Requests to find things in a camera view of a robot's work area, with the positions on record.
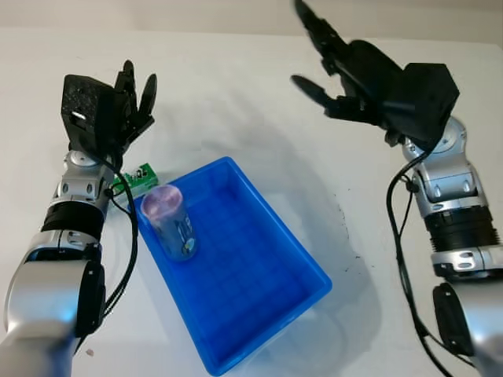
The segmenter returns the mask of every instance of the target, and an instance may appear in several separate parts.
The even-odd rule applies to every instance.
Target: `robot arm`
[[[492,226],[483,187],[464,153],[466,130],[450,117],[459,91],[444,64],[401,69],[364,41],[346,44],[302,1],[296,11],[329,75],[338,74],[345,97],[330,98],[302,76],[293,82],[330,118],[371,123],[402,144],[413,167],[421,216],[431,235],[433,291],[445,347],[470,357],[484,377],[503,375],[503,246]]]
[[[139,109],[134,91],[130,61],[115,87],[89,77],[65,78],[66,171],[9,286],[7,336],[0,344],[2,377],[69,377],[77,340],[103,321],[100,238],[108,188],[127,147],[153,123],[156,76],[150,76]]]
[[[466,130],[450,118],[431,155],[414,167],[413,183],[433,269],[446,280],[433,290],[442,341],[482,376],[496,377],[503,375],[503,246],[465,143]],[[423,153],[410,140],[402,149],[408,160]]]

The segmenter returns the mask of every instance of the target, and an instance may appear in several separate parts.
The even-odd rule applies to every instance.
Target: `white tabletop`
[[[503,51],[372,42],[399,64],[448,64],[461,90],[454,114],[468,128],[469,158],[503,229]],[[333,281],[328,296],[229,376],[438,376],[414,334],[384,206],[387,184],[405,162],[401,150],[374,126],[325,118],[289,82],[303,73],[342,93],[307,38],[0,29],[2,295],[63,172],[64,75],[114,83],[127,58],[138,88],[156,72],[159,93],[156,123],[124,167],[149,162],[167,180],[232,156]],[[405,202],[399,190],[397,212]],[[420,313],[435,328],[431,289],[439,280],[415,206],[404,237]],[[102,243],[111,290],[129,256],[124,216],[110,214]],[[476,375],[443,351],[439,357],[455,375]],[[207,375],[143,240],[126,294],[75,357],[73,376],[88,375]]]

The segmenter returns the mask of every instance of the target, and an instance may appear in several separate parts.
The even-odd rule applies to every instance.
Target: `black cable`
[[[402,226],[400,227],[400,233],[399,233],[399,236],[400,236],[400,240],[402,239],[402,234],[403,234],[403,229],[405,228],[406,226],[406,223],[407,223],[407,219],[409,218],[409,213],[410,213],[410,208],[411,208],[411,205],[412,205],[412,200],[413,200],[413,194],[414,194],[414,190],[413,190],[413,182],[412,180],[407,176],[407,175],[403,175],[401,178],[400,178],[400,181],[403,181],[407,184],[407,190],[409,191],[409,200],[407,202],[407,208],[406,208],[406,212],[403,216],[403,221],[402,221]],[[438,340],[427,328],[426,326],[424,326],[425,330],[428,332],[428,336],[431,338],[431,340],[435,343],[437,343],[437,345],[441,346],[445,351],[447,351],[448,353],[450,353],[452,356],[456,357],[459,361],[462,361],[464,362],[465,364],[471,366],[472,368],[475,367],[475,365],[473,365],[472,362],[466,360],[465,358],[463,358],[462,356],[458,355],[457,353],[454,353],[452,352],[451,350],[449,350],[440,340]]]
[[[402,234],[403,234],[403,229],[406,227],[406,223],[407,223],[407,219],[409,218],[409,212],[410,212],[410,207],[412,205],[412,199],[413,199],[413,196],[414,196],[414,191],[412,190],[412,187],[411,185],[413,184],[412,183],[412,180],[407,177],[406,175],[404,175],[402,177],[403,181],[405,183],[408,184],[408,191],[409,191],[409,201],[407,202],[407,208],[406,208],[406,212],[405,214],[403,215],[403,221],[402,221],[402,226],[400,227],[400,232],[399,232],[399,236],[400,236],[400,239],[402,238]]]
[[[138,219],[136,215],[136,207],[134,206],[134,199],[133,199],[133,194],[131,192],[131,189],[129,185],[127,184],[126,178],[120,173],[120,170],[118,167],[112,165],[109,161],[97,158],[96,156],[93,156],[92,154],[88,153],[88,155],[98,161],[99,163],[105,165],[108,169],[110,169],[120,180],[120,183],[123,186],[123,191],[126,193],[127,196],[127,202],[130,207],[130,212],[122,208],[114,199],[113,199],[113,192],[110,195],[110,200],[112,203],[119,208],[122,212],[127,214],[127,216],[130,219],[131,222],[131,233],[132,233],[132,240],[131,240],[131,253],[130,253],[130,259],[129,262],[127,263],[126,271],[123,274],[122,279],[120,282],[117,284],[116,289],[112,292],[112,294],[108,297],[108,299],[105,302],[105,311],[103,314],[103,318],[105,319],[110,312],[113,310],[113,308],[117,305],[117,302],[120,300],[122,297],[124,291],[126,290],[127,283],[129,282],[129,279],[131,277],[131,274],[133,273],[134,270],[134,265],[136,264],[136,260],[138,258]],[[79,350],[80,346],[84,343],[84,340],[86,340],[86,336],[83,336],[80,340],[79,343],[77,344],[77,347],[75,348],[75,353]]]
[[[409,304],[409,309],[410,313],[413,318],[414,322],[414,328],[416,329],[417,337],[420,340],[421,345],[424,348],[424,352],[430,357],[431,362],[437,367],[437,369],[445,376],[445,377],[453,377],[445,368],[444,366],[440,363],[440,361],[436,358],[436,356],[433,354],[433,352],[430,349],[430,346],[426,342],[426,337],[431,336],[430,331],[424,326],[424,323],[419,317],[419,314],[417,312],[417,307],[416,303],[414,300],[414,295],[412,291],[412,285],[410,283],[410,278],[409,278],[409,271],[407,270],[405,258],[403,255],[403,249],[402,249],[402,241],[401,241],[401,236],[400,232],[398,230],[398,226],[396,224],[396,219],[395,219],[395,213],[393,211],[393,191],[395,190],[395,187],[397,183],[404,179],[403,177],[406,176],[407,171],[409,171],[411,168],[416,166],[418,163],[421,163],[423,160],[425,160],[428,156],[430,155],[430,152],[425,152],[421,156],[413,159],[412,161],[408,162],[394,177],[391,179],[391,182],[387,188],[387,194],[386,194],[386,209],[387,209],[387,215],[389,217],[390,223],[391,223],[391,230],[393,232],[393,238],[395,241],[395,247],[396,247],[396,260],[397,260],[397,265],[398,265],[398,271],[400,274],[400,282],[402,284],[402,289],[405,294],[407,303]]]

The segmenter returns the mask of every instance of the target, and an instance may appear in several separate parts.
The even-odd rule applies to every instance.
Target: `blue tray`
[[[212,375],[222,375],[332,289],[332,282],[229,157],[173,182],[199,249],[172,262],[140,212],[141,234]]]

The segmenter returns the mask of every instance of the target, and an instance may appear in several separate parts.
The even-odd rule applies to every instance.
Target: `plastic container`
[[[198,252],[171,261],[138,211],[140,231],[204,366],[222,375],[326,295],[332,282],[231,158],[171,184],[185,197]]]
[[[197,241],[180,189],[173,185],[153,188],[141,202],[141,213],[156,230],[167,255],[183,262],[194,256]]]

